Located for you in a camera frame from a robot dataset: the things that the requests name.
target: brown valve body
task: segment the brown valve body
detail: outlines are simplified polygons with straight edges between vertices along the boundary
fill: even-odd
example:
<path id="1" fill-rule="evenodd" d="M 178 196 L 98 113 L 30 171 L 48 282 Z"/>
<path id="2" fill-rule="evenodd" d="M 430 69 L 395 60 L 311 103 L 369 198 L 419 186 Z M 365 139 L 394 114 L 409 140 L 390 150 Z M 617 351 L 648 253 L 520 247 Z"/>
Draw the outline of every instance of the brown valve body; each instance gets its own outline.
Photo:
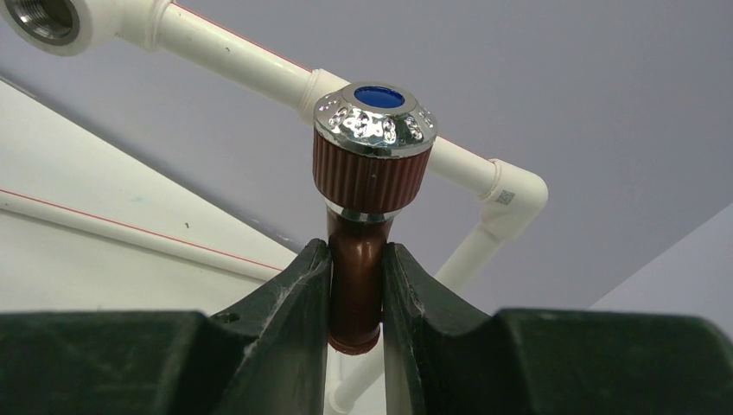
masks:
<path id="1" fill-rule="evenodd" d="M 356 155 L 314 134 L 313 174 L 318 190 L 336 205 L 364 214 L 399 211 L 420 189 L 430 150 L 401 159 Z M 329 342 L 345 354 L 377 344 L 382 307 L 382 251 L 392 219 L 364 222 L 328 210 L 328 245 L 334 261 Z"/>

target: white wall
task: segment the white wall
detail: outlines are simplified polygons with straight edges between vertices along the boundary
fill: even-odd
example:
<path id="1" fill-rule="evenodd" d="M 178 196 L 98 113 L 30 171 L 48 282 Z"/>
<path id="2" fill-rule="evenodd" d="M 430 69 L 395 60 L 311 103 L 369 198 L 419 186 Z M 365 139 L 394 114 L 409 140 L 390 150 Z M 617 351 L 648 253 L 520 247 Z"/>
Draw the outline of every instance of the white wall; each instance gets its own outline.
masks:
<path id="1" fill-rule="evenodd" d="M 704 316 L 733 335 L 733 204 L 591 308 Z"/>
<path id="2" fill-rule="evenodd" d="M 161 253 L 175 246 L 194 255 Z M 264 271 L 217 268 L 204 257 Z M 0 82 L 0 311 L 215 312 L 260 286 L 251 277 L 274 275 L 294 257 Z"/>

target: white pipe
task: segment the white pipe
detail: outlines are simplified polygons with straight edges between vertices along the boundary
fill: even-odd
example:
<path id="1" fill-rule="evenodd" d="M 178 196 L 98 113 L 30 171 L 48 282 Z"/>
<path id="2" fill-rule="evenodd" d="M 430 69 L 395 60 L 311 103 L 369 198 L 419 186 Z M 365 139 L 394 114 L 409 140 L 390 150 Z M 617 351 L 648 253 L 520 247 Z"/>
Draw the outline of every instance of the white pipe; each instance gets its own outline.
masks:
<path id="1" fill-rule="evenodd" d="M 488 194 L 496 180 L 493 163 L 442 137 L 433 144 L 428 171 L 479 197 Z"/>
<path id="2" fill-rule="evenodd" d="M 173 239 L 5 190 L 0 190 L 0 211 L 2 210 L 140 246 L 245 277 L 256 278 L 263 282 L 270 280 L 280 272 L 278 268 L 258 264 L 226 252 L 219 252 L 205 246 L 198 246 L 184 240 Z"/>
<path id="3" fill-rule="evenodd" d="M 326 359 L 326 390 L 341 382 L 341 357 L 334 348 L 328 347 Z"/>
<path id="4" fill-rule="evenodd" d="M 458 246 L 448 261 L 438 270 L 436 279 L 452 291 L 459 291 L 504 246 L 481 223 Z M 385 372 L 385 351 L 379 344 L 369 352 L 348 377 L 328 393 L 327 414 L 347 414 L 356 400 Z"/>
<path id="5" fill-rule="evenodd" d="M 161 48 L 295 110 L 309 84 L 308 69 L 177 4 L 163 13 L 157 41 Z"/>
<path id="6" fill-rule="evenodd" d="M 494 185 L 479 199 L 484 204 L 481 223 L 500 240 L 515 240 L 547 204 L 547 183 L 503 160 L 490 161 L 496 168 Z"/>
<path id="7" fill-rule="evenodd" d="M 459 291 L 504 246 L 504 241 L 492 235 L 479 223 L 461 242 L 436 273 L 436 279 L 451 291 Z"/>

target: chrome cap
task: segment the chrome cap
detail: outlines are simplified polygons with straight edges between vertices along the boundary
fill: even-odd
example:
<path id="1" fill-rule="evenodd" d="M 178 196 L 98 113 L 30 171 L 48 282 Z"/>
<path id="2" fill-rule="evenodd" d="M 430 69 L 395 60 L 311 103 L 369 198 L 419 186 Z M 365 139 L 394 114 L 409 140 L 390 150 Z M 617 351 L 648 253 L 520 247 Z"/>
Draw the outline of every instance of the chrome cap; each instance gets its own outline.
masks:
<path id="1" fill-rule="evenodd" d="M 405 158 L 435 142 L 433 115 L 402 88 L 356 82 L 316 101 L 316 131 L 330 143 L 376 158 Z"/>

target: small hole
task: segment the small hole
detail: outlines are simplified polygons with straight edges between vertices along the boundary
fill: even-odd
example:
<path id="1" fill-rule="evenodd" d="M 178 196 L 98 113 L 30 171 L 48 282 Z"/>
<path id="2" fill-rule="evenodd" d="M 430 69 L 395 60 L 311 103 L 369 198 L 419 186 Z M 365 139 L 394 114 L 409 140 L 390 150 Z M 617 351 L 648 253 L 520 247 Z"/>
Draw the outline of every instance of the small hole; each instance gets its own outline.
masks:
<path id="1" fill-rule="evenodd" d="M 229 322 L 236 322 L 239 320 L 239 314 L 237 313 L 219 313 L 211 316 L 211 319 L 215 322 L 227 324 Z"/>
<path id="2" fill-rule="evenodd" d="M 41 42 L 64 45 L 79 33 L 76 9 L 69 0 L 5 0 L 5 5 L 13 20 Z"/>

